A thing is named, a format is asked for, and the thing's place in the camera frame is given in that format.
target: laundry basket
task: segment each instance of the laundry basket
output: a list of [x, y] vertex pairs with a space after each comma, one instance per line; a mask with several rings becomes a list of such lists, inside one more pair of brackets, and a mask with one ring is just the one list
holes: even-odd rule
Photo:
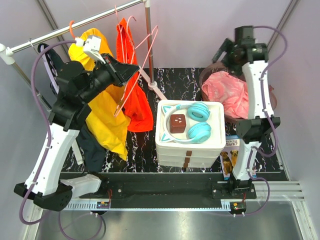
[[[199, 77], [199, 86], [200, 86], [200, 89], [201, 89], [201, 95], [202, 95], [203, 101], [209, 102], [208, 96], [202, 90], [203, 83], [210, 77], [211, 74], [214, 74], [214, 73], [220, 72], [220, 71], [225, 71], [225, 72], [229, 73], [230, 75], [232, 75], [235, 78], [238, 78], [238, 79], [240, 79], [242, 81], [246, 81], [244, 75], [241, 75], [241, 76], [234, 75], [220, 61], [217, 61], [216, 63], [210, 64], [209, 66], [207, 66], [201, 72], [200, 77]], [[277, 99], [276, 99], [276, 96], [272, 93], [273, 89], [274, 88], [271, 85], [269, 85], [270, 102], [271, 102], [272, 109], [275, 109], [277, 107]], [[242, 120], [242, 119], [243, 118], [234, 118], [234, 117], [228, 116], [226, 114], [224, 115], [224, 120], [226, 122], [229, 122], [229, 123], [237, 123], [237, 121]]]

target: metal floor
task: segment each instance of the metal floor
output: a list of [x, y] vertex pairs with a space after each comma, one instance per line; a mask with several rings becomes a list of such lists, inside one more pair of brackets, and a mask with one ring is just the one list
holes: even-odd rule
[[[248, 202], [247, 212], [260, 205]], [[84, 211], [63, 211], [62, 226], [69, 225]], [[269, 202], [253, 216], [233, 218], [226, 212], [110, 211], [103, 215], [100, 240], [301, 240], [302, 235], [290, 202]], [[65, 232], [73, 239], [92, 237], [100, 220], [88, 215]], [[59, 231], [58, 213], [52, 212], [38, 228], [36, 240], [64, 240]]]

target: cat ear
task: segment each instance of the cat ear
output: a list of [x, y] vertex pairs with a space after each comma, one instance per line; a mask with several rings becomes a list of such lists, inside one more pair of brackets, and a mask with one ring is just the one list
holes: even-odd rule
[[166, 114], [166, 112], [168, 112], [168, 110], [170, 109], [170, 108], [172, 108], [173, 106], [169, 106], [169, 105], [163, 105], [162, 106], [162, 112], [164, 113], [164, 114]]
[[166, 133], [163, 133], [160, 142], [161, 143], [168, 143], [172, 140], [173, 140], [173, 138], [171, 136], [167, 135]]

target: dog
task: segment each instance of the dog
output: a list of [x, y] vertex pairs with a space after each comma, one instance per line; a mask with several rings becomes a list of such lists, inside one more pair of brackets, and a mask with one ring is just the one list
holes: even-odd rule
[[238, 158], [238, 150], [231, 150], [231, 162], [232, 162], [232, 167], [234, 168], [236, 166], [237, 163], [237, 158]]
[[220, 153], [222, 156], [222, 163], [223, 163], [223, 171], [224, 173], [231, 174], [233, 170], [232, 162], [230, 161], [230, 158], [228, 157], [228, 153], [226, 151], [222, 151]]

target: headphones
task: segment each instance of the headphones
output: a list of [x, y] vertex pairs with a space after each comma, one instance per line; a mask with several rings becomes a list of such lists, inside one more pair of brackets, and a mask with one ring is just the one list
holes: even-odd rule
[[[189, 139], [178, 139], [173, 137], [168, 130], [168, 120], [175, 111], [180, 109], [187, 109], [187, 115], [199, 123], [190, 127], [187, 132]], [[178, 104], [175, 106], [163, 105], [162, 111], [164, 113], [163, 129], [164, 133], [161, 137], [162, 143], [174, 141], [179, 144], [201, 144], [206, 141], [211, 135], [211, 126], [206, 122], [210, 116], [208, 106], [203, 102], [196, 102], [193, 104]]]

